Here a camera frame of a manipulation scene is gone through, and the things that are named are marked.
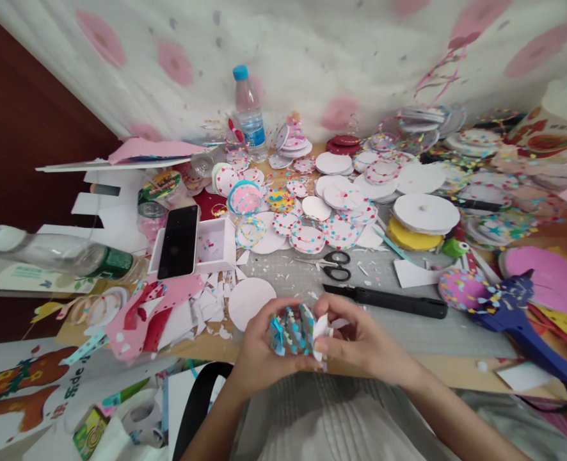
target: cutting mat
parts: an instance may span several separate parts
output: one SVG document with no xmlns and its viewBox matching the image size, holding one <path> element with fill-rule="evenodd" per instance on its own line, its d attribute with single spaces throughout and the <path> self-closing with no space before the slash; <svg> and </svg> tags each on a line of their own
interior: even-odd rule
<svg viewBox="0 0 567 461">
<path fill-rule="evenodd" d="M 379 214 L 387 222 L 389 210 L 382 207 Z M 332 248 L 326 247 L 316 259 L 322 258 L 329 251 Z M 359 248 L 351 248 L 347 252 L 352 261 L 346 267 L 352 273 L 352 278 L 346 284 L 406 296 L 439 299 L 435 285 L 405 289 L 400 287 L 393 265 L 393 261 L 399 258 L 394 252 L 372 252 Z M 408 255 L 420 267 L 424 267 L 422 258 L 442 267 L 453 262 L 450 257 L 430 252 L 408 252 Z M 329 279 L 312 264 L 293 260 L 306 257 L 308 256 L 295 250 L 277 251 L 270 255 L 252 254 L 248 264 L 240 269 L 248 277 L 258 277 L 271 283 L 277 296 L 295 296 L 308 305 L 313 305 L 315 299 L 310 293 L 319 297 L 324 291 L 322 283 L 337 285 L 340 282 Z M 369 276 L 358 268 L 359 262 Z M 371 283 L 370 286 L 365 284 L 366 280 Z M 514 348 L 503 334 L 479 327 L 466 314 L 454 309 L 449 309 L 445 319 L 431 319 L 371 305 L 367 305 L 367 310 L 403 348 L 413 354 L 516 358 Z"/>
</svg>

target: plastic bottle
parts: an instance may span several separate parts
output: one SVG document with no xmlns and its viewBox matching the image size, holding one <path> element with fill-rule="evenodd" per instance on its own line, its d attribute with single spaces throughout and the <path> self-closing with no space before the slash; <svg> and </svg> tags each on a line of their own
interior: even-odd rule
<svg viewBox="0 0 567 461">
<path fill-rule="evenodd" d="M 238 112 L 237 119 L 248 144 L 248 152 L 254 163 L 262 163 L 266 160 L 269 149 L 266 145 L 258 93 L 248 79 L 246 66 L 235 67 L 232 74 L 237 82 L 234 99 Z"/>
<path fill-rule="evenodd" d="M 147 270 L 147 260 L 82 237 L 28 234 L 0 225 L 0 252 L 43 269 L 80 277 L 98 277 L 137 283 Z"/>
</svg>

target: black scissors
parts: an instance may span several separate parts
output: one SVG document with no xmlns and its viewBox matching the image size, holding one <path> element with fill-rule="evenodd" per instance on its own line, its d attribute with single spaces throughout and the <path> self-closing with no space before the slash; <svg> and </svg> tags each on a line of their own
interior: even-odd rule
<svg viewBox="0 0 567 461">
<path fill-rule="evenodd" d="M 319 264 L 324 273 L 332 280 L 337 282 L 347 282 L 352 277 L 352 273 L 345 269 L 342 264 L 349 264 L 352 260 L 349 254 L 343 251 L 333 251 L 324 256 L 322 259 L 298 259 L 295 261 L 307 264 Z"/>
</svg>

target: wooden table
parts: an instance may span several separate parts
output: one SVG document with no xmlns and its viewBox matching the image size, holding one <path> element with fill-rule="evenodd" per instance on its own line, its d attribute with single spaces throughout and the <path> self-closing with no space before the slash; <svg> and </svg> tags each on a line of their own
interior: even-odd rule
<svg viewBox="0 0 567 461">
<path fill-rule="evenodd" d="M 316 156 L 325 151 L 324 144 L 314 144 L 310 155 Z M 283 187 L 287 178 L 286 170 L 273 171 L 268 163 L 259 165 L 265 175 L 274 174 L 274 187 Z M 313 173 L 314 178 L 318 178 L 317 172 Z M 553 224 L 542 227 L 539 232 L 527 238 L 516 241 L 513 247 L 534 245 L 541 248 L 560 246 L 567 253 L 567 221 L 560 224 Z M 492 255 L 488 252 L 483 254 L 489 263 L 492 262 Z M 232 331 L 232 322 L 226 320 L 223 324 L 226 329 Z M 215 329 L 220 329 L 219 323 L 208 323 Z M 68 319 L 62 326 L 56 340 L 61 344 L 73 344 L 79 346 L 86 341 L 83 335 L 82 326 L 73 326 Z M 567 346 L 555 335 L 547 332 L 542 338 L 559 354 L 567 359 Z M 199 335 L 194 341 L 183 341 L 174 346 L 170 353 L 178 357 L 196 360 L 216 360 L 220 362 L 231 362 L 236 360 L 239 352 L 239 345 L 231 340 L 224 340 L 220 336 L 209 335 L 206 331 Z M 513 393 L 512 390 L 492 371 L 507 368 L 515 362 L 507 360 L 499 362 L 497 359 L 458 357 L 446 355 L 415 355 L 420 363 L 431 370 L 439 379 L 449 387 L 458 389 L 473 389 L 476 391 Z M 482 361 L 488 365 L 489 371 L 482 373 L 477 368 L 477 362 Z M 359 369 L 343 364 L 337 360 L 328 361 L 328 372 L 336 375 L 367 376 Z M 567 399 L 567 394 L 563 385 L 553 380 L 546 386 L 531 389 L 523 392 L 524 395 L 537 396 L 552 399 Z"/>
</svg>

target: phone screen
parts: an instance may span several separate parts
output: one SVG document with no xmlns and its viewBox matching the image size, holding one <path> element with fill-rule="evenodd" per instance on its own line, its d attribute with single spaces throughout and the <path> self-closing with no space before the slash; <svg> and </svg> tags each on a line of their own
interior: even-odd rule
<svg viewBox="0 0 567 461">
<path fill-rule="evenodd" d="M 171 210 L 166 221 L 158 280 L 181 277 L 194 272 L 198 206 Z"/>
</svg>

